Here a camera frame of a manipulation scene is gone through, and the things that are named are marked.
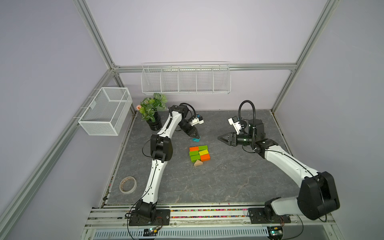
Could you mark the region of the yellow block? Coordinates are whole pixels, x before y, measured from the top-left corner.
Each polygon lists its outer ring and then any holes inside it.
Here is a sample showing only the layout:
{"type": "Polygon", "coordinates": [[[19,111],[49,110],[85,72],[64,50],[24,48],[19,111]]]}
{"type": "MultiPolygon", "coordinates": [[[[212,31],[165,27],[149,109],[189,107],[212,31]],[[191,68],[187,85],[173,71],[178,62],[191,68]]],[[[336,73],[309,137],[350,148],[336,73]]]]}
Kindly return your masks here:
{"type": "Polygon", "coordinates": [[[208,155],[208,154],[209,154],[209,151],[208,151],[208,150],[202,150],[202,151],[199,151],[199,155],[200,155],[200,156],[208,155]]]}

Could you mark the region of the orange block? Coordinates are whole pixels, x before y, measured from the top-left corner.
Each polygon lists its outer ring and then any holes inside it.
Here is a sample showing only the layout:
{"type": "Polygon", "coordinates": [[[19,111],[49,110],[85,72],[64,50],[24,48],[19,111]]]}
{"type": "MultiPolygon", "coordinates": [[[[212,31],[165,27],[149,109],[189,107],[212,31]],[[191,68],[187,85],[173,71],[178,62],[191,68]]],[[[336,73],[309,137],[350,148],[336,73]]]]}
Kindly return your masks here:
{"type": "Polygon", "coordinates": [[[199,147],[190,147],[189,151],[190,152],[199,151],[199,147]]]}
{"type": "Polygon", "coordinates": [[[210,154],[205,154],[205,155],[201,155],[201,156],[200,156],[200,160],[201,160],[202,162],[209,161],[210,159],[211,159],[210,154]]]}

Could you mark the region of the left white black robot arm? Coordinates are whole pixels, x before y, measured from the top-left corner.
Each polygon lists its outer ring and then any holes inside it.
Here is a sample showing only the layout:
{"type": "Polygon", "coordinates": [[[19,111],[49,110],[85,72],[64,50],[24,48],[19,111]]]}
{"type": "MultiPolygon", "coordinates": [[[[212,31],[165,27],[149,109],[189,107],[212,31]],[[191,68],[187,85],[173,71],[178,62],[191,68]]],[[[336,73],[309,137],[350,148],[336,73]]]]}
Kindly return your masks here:
{"type": "Polygon", "coordinates": [[[171,106],[165,126],[157,134],[151,136],[151,172],[143,196],[135,203],[134,214],[151,221],[156,218],[159,186],[165,167],[173,156],[172,136],[176,128],[180,127],[185,134],[193,139],[200,139],[199,132],[195,124],[192,123],[192,119],[187,118],[190,110],[194,110],[194,108],[187,103],[171,106]]]}

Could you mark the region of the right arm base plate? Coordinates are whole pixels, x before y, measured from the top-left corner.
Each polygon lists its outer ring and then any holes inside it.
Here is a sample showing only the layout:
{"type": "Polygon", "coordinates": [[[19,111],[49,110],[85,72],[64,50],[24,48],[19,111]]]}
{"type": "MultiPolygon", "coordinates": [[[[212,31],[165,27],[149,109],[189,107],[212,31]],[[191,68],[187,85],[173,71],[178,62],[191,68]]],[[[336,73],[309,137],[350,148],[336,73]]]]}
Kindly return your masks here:
{"type": "Polygon", "coordinates": [[[247,212],[251,224],[289,224],[291,218],[288,215],[277,215],[271,207],[249,208],[247,212]]]}

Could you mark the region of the green block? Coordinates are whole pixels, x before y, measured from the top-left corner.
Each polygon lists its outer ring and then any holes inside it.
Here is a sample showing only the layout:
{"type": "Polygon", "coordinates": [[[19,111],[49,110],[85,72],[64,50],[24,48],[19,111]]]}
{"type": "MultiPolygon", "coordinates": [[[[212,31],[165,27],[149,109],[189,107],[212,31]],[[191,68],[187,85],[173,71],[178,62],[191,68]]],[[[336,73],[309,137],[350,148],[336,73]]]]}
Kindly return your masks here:
{"type": "Polygon", "coordinates": [[[200,155],[190,156],[190,159],[192,163],[195,163],[196,161],[199,161],[201,159],[201,156],[200,155]]]}
{"type": "Polygon", "coordinates": [[[191,151],[191,152],[189,152],[189,155],[190,155],[190,157],[191,156],[199,156],[200,153],[199,153],[199,151],[191,151]]]}
{"type": "Polygon", "coordinates": [[[207,150],[207,149],[208,149],[207,145],[199,146],[199,151],[203,151],[203,150],[207,150]]]}

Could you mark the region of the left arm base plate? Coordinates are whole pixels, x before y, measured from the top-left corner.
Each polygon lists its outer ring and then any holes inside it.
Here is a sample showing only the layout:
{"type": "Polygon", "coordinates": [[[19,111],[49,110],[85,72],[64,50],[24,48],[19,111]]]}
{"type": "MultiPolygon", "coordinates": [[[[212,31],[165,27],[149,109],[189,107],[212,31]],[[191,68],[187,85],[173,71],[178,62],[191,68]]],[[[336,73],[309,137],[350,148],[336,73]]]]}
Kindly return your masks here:
{"type": "Polygon", "coordinates": [[[129,226],[168,226],[171,220],[169,209],[156,209],[148,216],[133,210],[129,217],[129,226]]]}

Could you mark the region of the tan wooden triangle block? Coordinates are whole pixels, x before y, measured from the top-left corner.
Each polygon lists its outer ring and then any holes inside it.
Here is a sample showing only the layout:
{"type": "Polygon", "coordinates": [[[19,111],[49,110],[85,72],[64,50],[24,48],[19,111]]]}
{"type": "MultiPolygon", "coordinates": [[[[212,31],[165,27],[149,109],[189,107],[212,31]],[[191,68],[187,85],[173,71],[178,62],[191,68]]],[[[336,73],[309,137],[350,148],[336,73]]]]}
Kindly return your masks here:
{"type": "Polygon", "coordinates": [[[201,166],[203,165],[203,162],[200,161],[200,160],[197,160],[195,163],[194,163],[194,166],[197,167],[197,166],[201,166]]]}

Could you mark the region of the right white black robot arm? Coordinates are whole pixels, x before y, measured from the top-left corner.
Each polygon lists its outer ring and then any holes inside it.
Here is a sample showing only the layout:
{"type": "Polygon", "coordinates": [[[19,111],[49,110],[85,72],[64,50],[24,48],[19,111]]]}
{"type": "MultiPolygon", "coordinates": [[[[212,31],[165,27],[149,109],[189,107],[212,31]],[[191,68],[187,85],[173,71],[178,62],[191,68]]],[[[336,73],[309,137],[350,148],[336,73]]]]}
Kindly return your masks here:
{"type": "Polygon", "coordinates": [[[235,132],[221,135],[218,140],[233,147],[250,146],[252,153],[276,165],[300,188],[296,197],[278,197],[265,202],[262,216],[266,221],[272,222],[286,215],[304,215],[317,220],[340,208],[334,177],[301,163],[276,141],[268,139],[261,120],[246,122],[232,117],[228,122],[235,132]]]}

